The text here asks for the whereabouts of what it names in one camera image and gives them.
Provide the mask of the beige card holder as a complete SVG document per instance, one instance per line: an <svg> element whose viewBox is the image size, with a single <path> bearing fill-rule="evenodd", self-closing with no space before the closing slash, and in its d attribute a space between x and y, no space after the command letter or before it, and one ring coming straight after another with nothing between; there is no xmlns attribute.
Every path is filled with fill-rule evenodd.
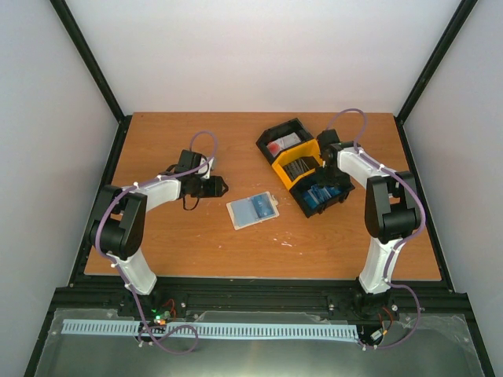
<svg viewBox="0 0 503 377"><path fill-rule="evenodd" d="M256 225L259 223L262 223L264 221L268 221L270 219L277 218L279 216L279 210L277 209L278 201L276 198L270 193L266 192L270 199L271 202L274 206L275 209L275 215L271 218L266 218L266 219L258 219L256 216L256 212L254 207L252 206L251 198L253 196L249 196L247 198L239 199L239 200L234 200L232 202L229 202L226 204L226 208L229 212L229 217L231 219L231 222L233 224L233 228L235 230L240 230L247 228L248 226Z"/></svg>

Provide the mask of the blue VIP card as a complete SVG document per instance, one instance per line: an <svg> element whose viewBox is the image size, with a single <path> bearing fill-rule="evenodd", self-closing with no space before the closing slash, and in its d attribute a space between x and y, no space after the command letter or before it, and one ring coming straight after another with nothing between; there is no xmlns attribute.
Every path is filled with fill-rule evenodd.
<svg viewBox="0 0 503 377"><path fill-rule="evenodd" d="M258 219L271 218L275 215L275 209L269 195L264 192L251 198Z"/></svg>

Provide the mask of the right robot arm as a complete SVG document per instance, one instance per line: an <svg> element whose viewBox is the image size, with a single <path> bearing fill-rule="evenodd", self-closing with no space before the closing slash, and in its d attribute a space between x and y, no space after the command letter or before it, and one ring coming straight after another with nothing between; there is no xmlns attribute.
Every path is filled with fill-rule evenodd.
<svg viewBox="0 0 503 377"><path fill-rule="evenodd" d="M322 165L321 184L340 191L351 183L365 189L365 228L369 251L353 294L356 316L369 318L389 302L392 275L404 245L425 227L424 207L409 171L397 172L365 153L354 141L340 141L335 130L317 136Z"/></svg>

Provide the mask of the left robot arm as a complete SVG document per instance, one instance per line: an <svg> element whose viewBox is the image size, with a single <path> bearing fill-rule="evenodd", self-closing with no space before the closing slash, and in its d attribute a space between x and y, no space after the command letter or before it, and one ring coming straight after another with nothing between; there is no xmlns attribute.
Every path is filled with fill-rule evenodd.
<svg viewBox="0 0 503 377"><path fill-rule="evenodd" d="M188 210L188 196L197 202L223 196L229 187L223 177L211 173L214 165L214 156L184 149L178 162L155 178L124 187L106 185L97 195L85 237L118 270L125 288L138 294L135 305L146 316L155 316L163 307L163 296L153 290L156 274L141 251L146 215L177 200Z"/></svg>

